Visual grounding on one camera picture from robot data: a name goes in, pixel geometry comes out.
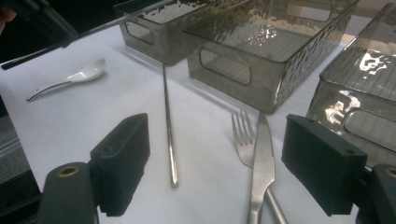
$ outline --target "translucent tray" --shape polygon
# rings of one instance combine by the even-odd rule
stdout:
[[[125,44],[172,65],[186,57],[183,28],[246,0],[170,0],[120,25]],[[133,1],[117,5],[128,15]]]
[[[386,5],[320,74],[307,117],[396,165],[396,5]]]
[[[191,77],[275,112],[339,44],[357,3],[324,2],[249,1],[187,27]],[[309,10],[328,16],[309,19]]]

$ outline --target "knife blade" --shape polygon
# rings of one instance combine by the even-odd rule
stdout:
[[[265,115],[260,112],[256,145],[254,147],[248,224],[261,223],[264,194],[274,180],[275,160],[270,127]]]

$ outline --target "stainless steel utensil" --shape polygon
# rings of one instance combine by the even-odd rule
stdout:
[[[166,85],[166,73],[165,73],[165,64],[163,63],[163,88],[165,91],[165,110],[166,110],[166,131],[168,134],[168,148],[169,148],[169,161],[170,161],[170,169],[171,169],[171,186],[177,187],[177,168],[176,168],[176,160],[175,160],[175,151],[173,149],[173,138],[172,138],[172,126],[171,126],[171,116],[169,112],[169,100],[168,100],[168,87]]]
[[[249,167],[253,167],[254,162],[254,145],[255,145],[255,135],[251,128],[250,120],[248,118],[248,114],[245,112],[245,118],[241,112],[240,116],[241,120],[239,120],[239,116],[237,113],[232,115],[233,121],[233,135],[236,145],[236,150],[238,152],[238,156],[242,163]],[[267,189],[266,195],[270,200],[270,204],[276,214],[276,219],[278,223],[287,224],[289,223],[283,214],[281,207],[279,206],[274,193],[270,188]]]

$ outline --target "brass insert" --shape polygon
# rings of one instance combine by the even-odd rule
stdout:
[[[394,167],[389,167],[389,168],[386,170],[386,172],[387,172],[388,175],[390,175],[390,176],[396,178],[396,168],[394,168]]]
[[[79,167],[77,167],[77,166],[67,166],[67,167],[64,167],[58,173],[58,176],[59,177],[68,177],[70,175],[75,175],[76,173],[78,173],[78,171],[79,171]]]

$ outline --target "spoon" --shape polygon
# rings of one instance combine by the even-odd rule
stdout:
[[[70,77],[62,78],[61,80],[47,84],[45,86],[42,86],[42,87],[36,89],[35,91],[32,91],[28,95],[28,97],[26,97],[26,100],[31,101],[41,92],[47,91],[54,87],[62,86],[64,84],[76,83],[76,82],[87,82],[87,81],[94,80],[94,79],[98,78],[99,76],[101,76],[105,72],[105,67],[106,67],[106,59],[99,59],[99,60],[95,61],[94,63],[87,65],[80,72],[75,73],[74,75],[72,75]]]

